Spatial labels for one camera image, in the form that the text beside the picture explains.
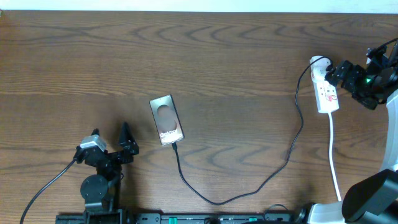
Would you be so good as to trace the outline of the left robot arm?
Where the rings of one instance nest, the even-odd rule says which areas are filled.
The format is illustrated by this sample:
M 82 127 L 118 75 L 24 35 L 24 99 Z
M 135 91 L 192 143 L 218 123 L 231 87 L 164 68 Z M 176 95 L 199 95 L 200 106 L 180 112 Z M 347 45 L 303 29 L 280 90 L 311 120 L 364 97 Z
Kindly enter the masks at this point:
M 122 147 L 120 151 L 108 152 L 99 130 L 94 129 L 76 147 L 73 156 L 76 163 L 96 169 L 96 174 L 87 177 L 80 187 L 85 200 L 85 223 L 131 223 L 128 210 L 119 207 L 122 165 L 133 162 L 134 156 L 139 154 L 139 146 L 126 122 L 121 126 L 118 145 Z

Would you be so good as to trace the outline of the Samsung Galaxy smartphone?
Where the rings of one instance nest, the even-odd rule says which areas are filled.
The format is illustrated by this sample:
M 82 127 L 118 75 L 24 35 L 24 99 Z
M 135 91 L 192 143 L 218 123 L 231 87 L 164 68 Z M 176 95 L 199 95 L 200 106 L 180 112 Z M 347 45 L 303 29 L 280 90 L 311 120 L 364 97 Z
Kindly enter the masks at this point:
M 149 104 L 161 145 L 183 140 L 185 136 L 172 95 L 150 100 Z

